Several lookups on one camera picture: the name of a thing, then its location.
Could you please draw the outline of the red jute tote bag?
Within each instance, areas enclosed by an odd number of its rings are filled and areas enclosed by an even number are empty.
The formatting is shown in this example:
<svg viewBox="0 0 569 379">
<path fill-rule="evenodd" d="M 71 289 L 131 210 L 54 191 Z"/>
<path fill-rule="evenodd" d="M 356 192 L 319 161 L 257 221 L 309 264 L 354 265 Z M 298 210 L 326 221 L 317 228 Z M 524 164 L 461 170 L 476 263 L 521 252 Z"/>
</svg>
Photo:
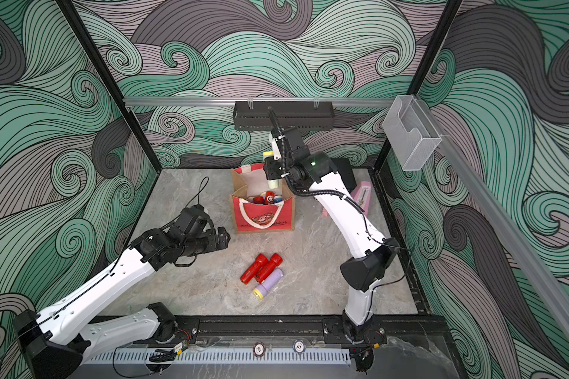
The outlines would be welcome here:
<svg viewBox="0 0 569 379">
<path fill-rule="evenodd" d="M 263 164 L 230 170 L 232 218 L 238 234 L 290 232 L 295 224 L 296 200 L 283 180 L 266 179 Z"/>
</svg>

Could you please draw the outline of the pale green flashlight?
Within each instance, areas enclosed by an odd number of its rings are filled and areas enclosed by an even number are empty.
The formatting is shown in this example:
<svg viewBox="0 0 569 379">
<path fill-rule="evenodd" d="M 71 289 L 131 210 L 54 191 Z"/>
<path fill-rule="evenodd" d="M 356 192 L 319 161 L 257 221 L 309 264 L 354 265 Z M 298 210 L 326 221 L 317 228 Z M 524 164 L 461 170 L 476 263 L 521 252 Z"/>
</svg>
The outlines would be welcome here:
<svg viewBox="0 0 569 379">
<path fill-rule="evenodd" d="M 266 174 L 268 187 L 271 190 L 275 190 L 280 186 L 281 166 L 279 162 L 274 159 L 273 151 L 262 153 L 262 157 L 264 161 L 263 170 Z"/>
</svg>

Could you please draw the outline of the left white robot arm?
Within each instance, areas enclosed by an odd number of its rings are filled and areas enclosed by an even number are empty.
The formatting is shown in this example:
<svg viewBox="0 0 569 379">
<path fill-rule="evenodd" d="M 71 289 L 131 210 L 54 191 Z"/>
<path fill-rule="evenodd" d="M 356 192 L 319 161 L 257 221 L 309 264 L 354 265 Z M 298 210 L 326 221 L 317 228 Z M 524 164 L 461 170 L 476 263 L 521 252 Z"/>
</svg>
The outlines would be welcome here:
<svg viewBox="0 0 569 379">
<path fill-rule="evenodd" d="M 39 312 L 27 310 L 13 326 L 34 378 L 67 378 L 104 352 L 140 340 L 168 344 L 175 337 L 175 316 L 152 303 L 129 316 L 92 320 L 125 291 L 180 257 L 225 250 L 231 236 L 224 227 L 172 238 L 155 228 L 136 238 L 115 262 L 63 299 Z"/>
</svg>

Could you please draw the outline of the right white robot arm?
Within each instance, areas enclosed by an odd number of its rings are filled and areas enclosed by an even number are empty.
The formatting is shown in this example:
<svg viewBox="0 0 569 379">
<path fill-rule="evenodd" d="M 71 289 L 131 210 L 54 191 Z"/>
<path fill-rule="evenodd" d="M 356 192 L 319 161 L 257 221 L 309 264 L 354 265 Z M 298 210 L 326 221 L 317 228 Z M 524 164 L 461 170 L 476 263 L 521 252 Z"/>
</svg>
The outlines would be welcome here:
<svg viewBox="0 0 569 379">
<path fill-rule="evenodd" d="M 297 197 L 314 197 L 343 235 L 351 258 L 340 266 L 349 285 L 342 323 L 349 340 L 363 339 L 371 325 L 374 292 L 398 253 L 398 243 L 369 221 L 347 190 L 337 165 L 325 154 L 294 161 L 268 151 L 263 161 L 269 181 L 281 179 Z"/>
</svg>

